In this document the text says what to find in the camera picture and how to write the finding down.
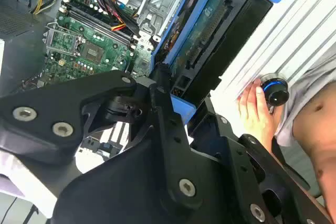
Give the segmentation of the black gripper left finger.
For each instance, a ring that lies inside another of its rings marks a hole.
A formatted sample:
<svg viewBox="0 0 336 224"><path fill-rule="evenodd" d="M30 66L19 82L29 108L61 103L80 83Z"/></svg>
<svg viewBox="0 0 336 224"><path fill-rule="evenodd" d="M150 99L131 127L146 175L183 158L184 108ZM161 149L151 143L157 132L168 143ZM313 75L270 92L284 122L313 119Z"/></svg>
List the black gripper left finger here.
<svg viewBox="0 0 336 224"><path fill-rule="evenodd" d="M196 191L199 176L181 117L173 111L170 77L166 65L158 66L144 86L113 70L1 98L1 148L60 167L73 160L87 135L125 120L129 146L118 155L150 143L163 175L162 203L196 210L203 201Z"/></svg>

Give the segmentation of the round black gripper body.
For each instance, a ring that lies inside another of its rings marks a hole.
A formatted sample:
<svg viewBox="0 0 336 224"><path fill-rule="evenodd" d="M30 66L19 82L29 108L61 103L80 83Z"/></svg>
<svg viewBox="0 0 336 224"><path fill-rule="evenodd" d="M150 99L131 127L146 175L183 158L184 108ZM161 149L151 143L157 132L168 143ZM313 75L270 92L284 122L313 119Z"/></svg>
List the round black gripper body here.
<svg viewBox="0 0 336 224"><path fill-rule="evenodd" d="M166 208L163 181L153 147L141 143L85 175L60 194L52 223L243 223L227 169L217 159L192 151L200 175L196 210Z"/></svg>

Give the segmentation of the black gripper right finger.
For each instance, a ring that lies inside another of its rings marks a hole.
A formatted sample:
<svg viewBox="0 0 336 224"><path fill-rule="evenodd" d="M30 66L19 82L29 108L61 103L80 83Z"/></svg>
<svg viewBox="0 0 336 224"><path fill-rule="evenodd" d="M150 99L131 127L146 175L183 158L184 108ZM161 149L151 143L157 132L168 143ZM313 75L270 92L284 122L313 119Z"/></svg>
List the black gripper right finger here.
<svg viewBox="0 0 336 224"><path fill-rule="evenodd" d="M188 124L191 147L226 169L225 203L232 223L331 223L285 169L252 136L237 137L205 100Z"/></svg>

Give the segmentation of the person's bare hand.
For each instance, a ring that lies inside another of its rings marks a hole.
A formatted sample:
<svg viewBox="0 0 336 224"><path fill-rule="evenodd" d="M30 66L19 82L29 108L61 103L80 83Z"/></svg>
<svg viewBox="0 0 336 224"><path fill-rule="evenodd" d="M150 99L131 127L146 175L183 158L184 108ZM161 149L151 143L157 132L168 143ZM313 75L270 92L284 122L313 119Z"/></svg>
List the person's bare hand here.
<svg viewBox="0 0 336 224"><path fill-rule="evenodd" d="M269 112L260 79L245 88L237 99L237 106L245 133L255 137L271 153L272 139L281 121L283 106Z"/></svg>

